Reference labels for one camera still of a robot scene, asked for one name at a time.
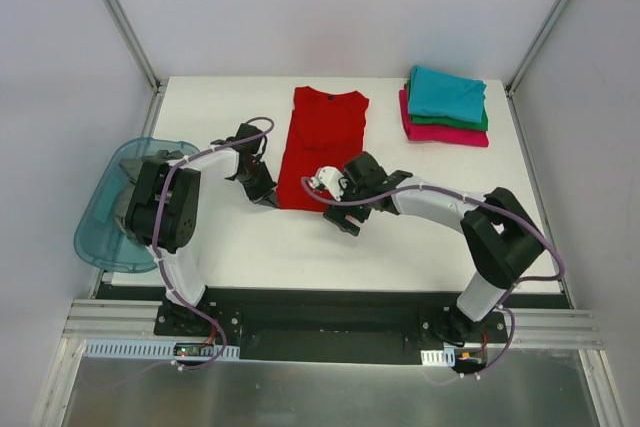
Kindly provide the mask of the red t shirt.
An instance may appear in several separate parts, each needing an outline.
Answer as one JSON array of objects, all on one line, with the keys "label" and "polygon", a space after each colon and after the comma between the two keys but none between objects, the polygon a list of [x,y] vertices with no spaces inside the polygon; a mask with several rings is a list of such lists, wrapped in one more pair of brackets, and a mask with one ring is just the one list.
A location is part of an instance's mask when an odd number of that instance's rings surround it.
[{"label": "red t shirt", "polygon": [[325,166],[342,168],[363,151],[369,99],[358,91],[330,94],[309,86],[294,90],[293,110],[277,182],[283,210],[322,212],[326,205],[301,185]]}]

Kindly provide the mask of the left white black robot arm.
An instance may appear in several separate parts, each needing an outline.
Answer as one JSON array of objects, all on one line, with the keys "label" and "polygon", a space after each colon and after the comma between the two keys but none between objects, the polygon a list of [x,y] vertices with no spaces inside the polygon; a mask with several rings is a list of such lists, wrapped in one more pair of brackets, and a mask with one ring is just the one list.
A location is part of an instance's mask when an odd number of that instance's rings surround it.
[{"label": "left white black robot arm", "polygon": [[159,322],[191,336],[222,333],[198,267],[198,237],[213,211],[215,184],[237,181],[251,203],[279,206],[276,183],[263,159],[270,131],[259,128],[261,120],[241,123],[233,136],[214,140],[196,154],[160,150],[119,163],[128,184],[118,198],[116,221],[159,269],[165,286]]}]

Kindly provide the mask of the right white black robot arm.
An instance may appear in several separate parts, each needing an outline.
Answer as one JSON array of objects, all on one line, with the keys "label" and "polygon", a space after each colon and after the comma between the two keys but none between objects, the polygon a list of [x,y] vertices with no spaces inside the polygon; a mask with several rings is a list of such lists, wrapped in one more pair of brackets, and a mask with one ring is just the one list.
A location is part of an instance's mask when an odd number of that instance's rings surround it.
[{"label": "right white black robot arm", "polygon": [[475,273],[432,335],[461,347],[486,328],[486,318],[543,253],[544,237],[514,194],[498,187],[478,198],[429,184],[403,170],[387,173],[367,152],[343,168],[321,167],[306,186],[329,195],[323,217],[352,236],[373,210],[434,222],[460,233]]}]

